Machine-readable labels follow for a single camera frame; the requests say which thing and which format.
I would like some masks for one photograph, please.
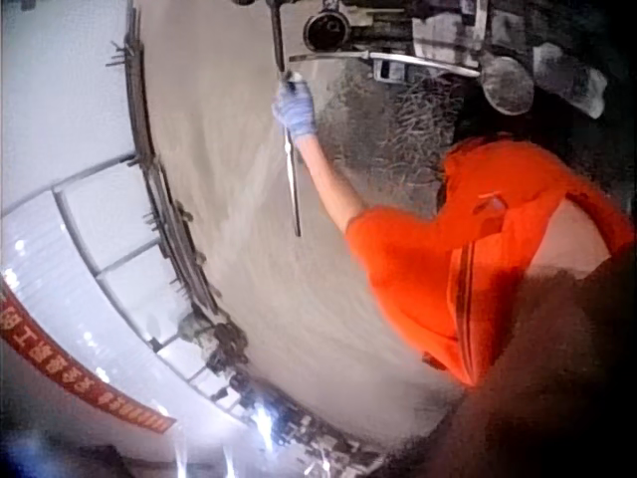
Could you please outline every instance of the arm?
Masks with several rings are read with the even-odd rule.
[[[296,141],[310,176],[327,214],[340,232],[344,233],[349,221],[365,210],[362,198],[351,183],[327,161],[315,135],[306,135]]]
[[[325,157],[316,135],[314,102],[308,85],[303,81],[283,82],[273,110],[277,120],[290,130],[327,214],[344,233],[349,221],[365,209],[365,204]]]

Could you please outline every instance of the hand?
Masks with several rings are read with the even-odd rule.
[[[277,121],[290,131],[294,142],[317,133],[312,93],[299,74],[281,81],[272,111]]]

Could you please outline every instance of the metal pipe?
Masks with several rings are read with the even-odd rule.
[[[278,1],[270,4],[272,17],[272,36],[275,48],[275,62],[279,70],[279,81],[287,79],[286,60],[283,48],[283,34],[281,28],[281,5]],[[301,216],[299,213],[299,194],[297,191],[297,167],[295,163],[295,149],[290,132],[285,130],[285,152],[286,165],[288,170],[288,184],[290,186],[290,200],[292,201],[293,226],[295,235],[301,237]]]
[[[368,50],[361,52],[333,52],[333,53],[309,53],[302,55],[292,55],[289,58],[290,63],[309,62],[315,60],[384,60],[388,62],[404,63],[406,65],[415,65],[418,67],[436,68],[444,70],[455,75],[466,78],[479,78],[480,72],[467,67],[460,67],[451,63],[439,62],[437,60],[427,60],[411,55],[403,55],[399,53],[382,53],[370,52]]]

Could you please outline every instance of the dusty floor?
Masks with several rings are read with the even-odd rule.
[[[206,273],[248,335],[253,372],[343,431],[377,443],[427,433],[460,388],[423,364],[382,319],[302,167],[304,236],[294,236],[283,139],[270,110],[276,75],[265,2],[137,3],[155,147],[175,197],[195,217]],[[312,1],[284,7],[289,53],[302,49],[303,23],[317,10]],[[379,173],[365,174],[357,161],[386,151],[386,129],[360,136],[375,141],[368,148],[339,139],[339,130],[362,127],[342,96],[343,79],[356,68],[318,62],[302,69],[330,154],[372,201],[431,214],[435,167],[390,167],[385,155],[376,158]],[[379,124],[391,122],[383,108],[375,114]]]

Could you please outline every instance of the red banner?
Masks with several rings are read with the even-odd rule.
[[[38,326],[0,280],[2,339],[48,379],[120,420],[164,433],[176,421],[124,395],[67,354]]]

